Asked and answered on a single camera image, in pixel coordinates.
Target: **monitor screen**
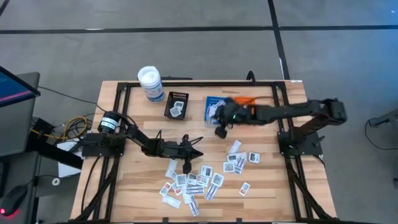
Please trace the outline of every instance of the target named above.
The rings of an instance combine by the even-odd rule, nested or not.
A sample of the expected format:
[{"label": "monitor screen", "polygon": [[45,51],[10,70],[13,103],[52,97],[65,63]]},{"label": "monitor screen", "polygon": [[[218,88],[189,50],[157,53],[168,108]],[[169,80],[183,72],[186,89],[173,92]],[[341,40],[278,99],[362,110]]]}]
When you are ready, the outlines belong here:
[{"label": "monitor screen", "polygon": [[32,98],[35,92],[0,71],[0,107]]}]

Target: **gray floor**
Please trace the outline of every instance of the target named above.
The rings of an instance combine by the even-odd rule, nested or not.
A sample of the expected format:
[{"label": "gray floor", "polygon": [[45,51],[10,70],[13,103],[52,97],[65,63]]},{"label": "gray floor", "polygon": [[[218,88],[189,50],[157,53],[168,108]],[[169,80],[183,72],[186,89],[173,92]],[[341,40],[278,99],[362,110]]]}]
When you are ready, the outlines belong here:
[{"label": "gray floor", "polygon": [[[278,0],[280,26],[398,24],[397,1]],[[172,26],[269,26],[267,1],[11,0],[0,29],[89,29]],[[289,73],[312,99],[344,101],[348,122],[320,131],[337,214],[344,220],[396,223],[398,152],[364,137],[367,119],[398,108],[398,30],[283,31]],[[281,79],[272,31],[146,34],[0,35],[0,64],[14,73],[38,71],[40,85],[96,101],[103,80],[135,80],[145,65],[163,76],[194,79]],[[34,115],[58,124],[94,110],[42,90]],[[382,146],[397,145],[389,126],[369,130]],[[55,164],[43,162],[42,170]],[[70,190],[42,198],[38,217],[67,220]]]}]

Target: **small black box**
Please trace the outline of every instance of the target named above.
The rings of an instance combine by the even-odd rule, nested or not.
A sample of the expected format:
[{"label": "small black box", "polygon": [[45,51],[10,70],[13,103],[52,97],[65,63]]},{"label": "small black box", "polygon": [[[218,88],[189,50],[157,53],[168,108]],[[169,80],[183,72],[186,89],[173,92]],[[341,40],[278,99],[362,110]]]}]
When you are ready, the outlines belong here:
[{"label": "small black box", "polygon": [[[166,104],[166,109],[164,111],[164,116],[170,118],[170,119],[184,119],[185,118],[185,112],[187,111],[187,105],[188,105],[188,93],[177,93],[177,92],[170,92],[169,97],[167,98],[167,104]],[[182,106],[181,114],[173,117],[170,109],[174,107],[174,103],[176,101],[182,101],[184,102],[184,105]]]}]

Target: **wooden table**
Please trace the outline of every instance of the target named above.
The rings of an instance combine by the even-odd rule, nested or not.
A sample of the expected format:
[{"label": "wooden table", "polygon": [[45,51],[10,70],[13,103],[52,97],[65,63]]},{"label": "wooden table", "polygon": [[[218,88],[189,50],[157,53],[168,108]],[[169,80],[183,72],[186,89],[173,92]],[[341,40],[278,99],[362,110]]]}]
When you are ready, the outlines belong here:
[{"label": "wooden table", "polygon": [[[103,82],[98,99],[100,107],[112,110],[117,83]],[[307,100],[302,82],[286,81],[286,87],[290,103]],[[236,218],[242,218],[245,222],[294,221],[285,161],[279,154],[276,138],[276,132],[279,130],[277,122],[265,126],[235,126],[228,131],[226,139],[220,139],[215,136],[215,129],[207,127],[203,121],[207,96],[269,96],[256,100],[256,103],[274,105],[271,88],[218,86],[164,89],[166,96],[169,91],[189,93],[185,120],[176,121],[164,117],[166,100],[159,104],[150,103],[142,88],[132,89],[127,114],[135,119],[140,130],[150,138],[154,138],[159,129],[163,130],[162,137],[165,140],[177,142],[181,141],[184,134],[189,134],[191,139],[204,136],[204,139],[194,146],[203,152],[204,156],[192,160],[192,171],[197,174],[203,164],[213,166],[215,172],[224,175],[224,184],[211,202],[204,199],[204,195],[195,197],[200,214],[193,217],[189,206],[183,203],[182,195],[176,196],[173,190],[169,195],[182,201],[179,209],[161,201],[159,190],[166,181],[172,182],[172,179],[165,177],[169,160],[147,157],[138,145],[127,141],[125,154],[120,160],[111,221],[161,222],[163,217],[169,217],[170,222],[235,222]],[[93,124],[94,132],[102,115],[103,112],[97,109]],[[309,119],[301,117],[294,118],[293,121],[296,126],[300,126]],[[239,151],[261,154],[260,163],[246,163],[242,175],[223,173],[223,162],[235,139],[242,142]],[[89,158],[84,161],[71,218],[80,214],[83,191],[94,160]],[[323,165],[313,156],[302,156],[302,160],[309,191],[325,211],[335,217],[335,208]],[[182,164],[180,161],[177,166],[179,174],[182,173]],[[101,166],[102,159],[95,166],[91,176],[85,206],[97,190]],[[251,184],[251,188],[246,196],[242,197],[238,192],[245,181]],[[302,195],[298,189],[297,191],[300,210],[305,217]],[[104,217],[107,195],[106,192],[102,199],[100,218]]]}]

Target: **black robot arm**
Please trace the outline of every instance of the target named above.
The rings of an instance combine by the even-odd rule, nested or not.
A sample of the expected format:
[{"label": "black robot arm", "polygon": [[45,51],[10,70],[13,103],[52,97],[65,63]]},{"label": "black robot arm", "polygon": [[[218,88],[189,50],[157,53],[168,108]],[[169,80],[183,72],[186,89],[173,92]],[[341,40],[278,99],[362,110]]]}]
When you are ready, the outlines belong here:
[{"label": "black robot arm", "polygon": [[[119,120],[122,120],[126,125],[126,131],[123,134],[115,134],[116,125],[118,125]],[[197,151],[192,147],[193,144],[196,144],[203,137],[189,141],[189,135],[185,134],[182,138],[182,142],[177,144],[174,141],[165,142],[162,139],[161,131],[159,131],[159,138],[157,136],[154,139],[150,139],[139,130],[136,123],[132,119],[128,119],[126,116],[112,111],[105,112],[98,126],[98,131],[105,136],[105,138],[102,140],[103,146],[111,147],[113,145],[113,140],[118,138],[126,138],[139,145],[141,147],[141,151],[147,156],[183,159],[185,161],[183,165],[184,174],[189,173],[192,169],[190,161],[203,155],[202,152]]]},{"label": "black robot arm", "polygon": [[310,100],[305,103],[296,103],[280,107],[269,105],[240,105],[232,98],[225,99],[225,103],[225,105],[217,108],[213,116],[220,124],[216,128],[215,133],[221,138],[226,137],[225,127],[229,125],[265,125],[277,119],[308,115],[314,116],[303,126],[295,128],[295,138],[300,139],[328,124],[340,125],[347,120],[343,103],[337,99]]}]

